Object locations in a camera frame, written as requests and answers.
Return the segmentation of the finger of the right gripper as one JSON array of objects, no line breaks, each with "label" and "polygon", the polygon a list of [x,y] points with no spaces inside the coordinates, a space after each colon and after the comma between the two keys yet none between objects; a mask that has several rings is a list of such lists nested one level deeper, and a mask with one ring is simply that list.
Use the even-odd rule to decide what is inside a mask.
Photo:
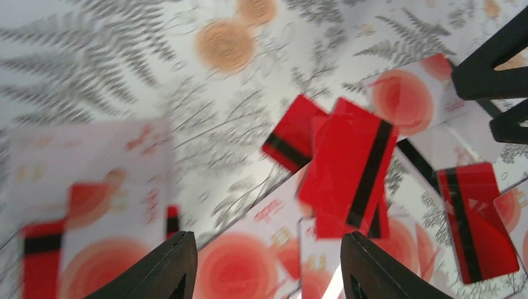
[{"label": "finger of the right gripper", "polygon": [[499,143],[527,144],[527,99],[501,113],[489,122],[492,136]]},{"label": "finger of the right gripper", "polygon": [[495,69],[525,48],[526,8],[453,69],[457,95],[463,100],[526,98],[527,67]]}]

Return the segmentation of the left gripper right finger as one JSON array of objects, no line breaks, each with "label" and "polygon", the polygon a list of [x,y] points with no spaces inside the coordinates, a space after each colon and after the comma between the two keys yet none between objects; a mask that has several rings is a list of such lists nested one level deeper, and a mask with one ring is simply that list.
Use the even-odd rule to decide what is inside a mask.
[{"label": "left gripper right finger", "polygon": [[348,299],[449,298],[360,232],[343,235],[341,271]]}]

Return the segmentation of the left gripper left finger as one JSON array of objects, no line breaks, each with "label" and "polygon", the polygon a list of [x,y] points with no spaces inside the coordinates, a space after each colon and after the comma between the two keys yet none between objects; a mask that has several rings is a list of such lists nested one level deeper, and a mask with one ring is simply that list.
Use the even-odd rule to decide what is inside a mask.
[{"label": "left gripper left finger", "polygon": [[197,275],[196,238],[179,231],[88,298],[192,299]]}]

